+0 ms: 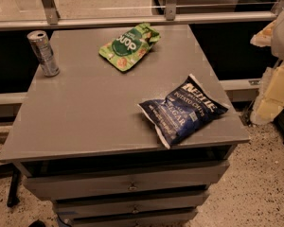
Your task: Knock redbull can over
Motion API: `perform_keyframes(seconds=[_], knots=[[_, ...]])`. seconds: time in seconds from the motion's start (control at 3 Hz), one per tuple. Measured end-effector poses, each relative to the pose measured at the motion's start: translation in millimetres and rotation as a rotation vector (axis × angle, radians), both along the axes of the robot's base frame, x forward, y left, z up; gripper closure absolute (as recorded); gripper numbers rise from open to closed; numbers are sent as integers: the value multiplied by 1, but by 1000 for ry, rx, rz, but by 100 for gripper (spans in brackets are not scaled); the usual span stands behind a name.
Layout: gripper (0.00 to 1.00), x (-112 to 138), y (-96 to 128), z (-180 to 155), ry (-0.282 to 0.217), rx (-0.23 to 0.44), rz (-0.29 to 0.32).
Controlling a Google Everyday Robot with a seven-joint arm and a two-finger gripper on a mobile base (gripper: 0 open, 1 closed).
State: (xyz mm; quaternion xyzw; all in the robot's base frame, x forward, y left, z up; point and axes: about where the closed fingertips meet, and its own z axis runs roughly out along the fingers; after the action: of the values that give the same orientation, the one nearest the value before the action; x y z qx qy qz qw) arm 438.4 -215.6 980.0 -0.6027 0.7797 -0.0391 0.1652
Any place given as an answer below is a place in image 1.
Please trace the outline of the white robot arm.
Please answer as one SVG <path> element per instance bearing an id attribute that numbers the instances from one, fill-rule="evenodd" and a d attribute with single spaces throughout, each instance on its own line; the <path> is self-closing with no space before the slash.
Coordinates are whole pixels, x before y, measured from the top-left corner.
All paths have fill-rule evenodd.
<path id="1" fill-rule="evenodd" d="M 267 67 L 260 81 L 250 120 L 256 125 L 272 122 L 284 109 L 284 9 L 269 25 L 255 34 L 250 43 L 270 46 L 277 57 L 273 68 Z"/>

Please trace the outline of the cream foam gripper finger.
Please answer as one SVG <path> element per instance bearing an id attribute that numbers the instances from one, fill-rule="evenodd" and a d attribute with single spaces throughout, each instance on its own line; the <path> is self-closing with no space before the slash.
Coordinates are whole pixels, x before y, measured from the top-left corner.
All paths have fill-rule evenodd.
<path id="1" fill-rule="evenodd" d="M 284 109 L 284 20 L 274 20 L 254 35 L 250 41 L 258 47 L 270 46 L 278 58 L 273 68 L 266 68 L 258 89 L 250 120 L 264 125 L 272 122 Z"/>

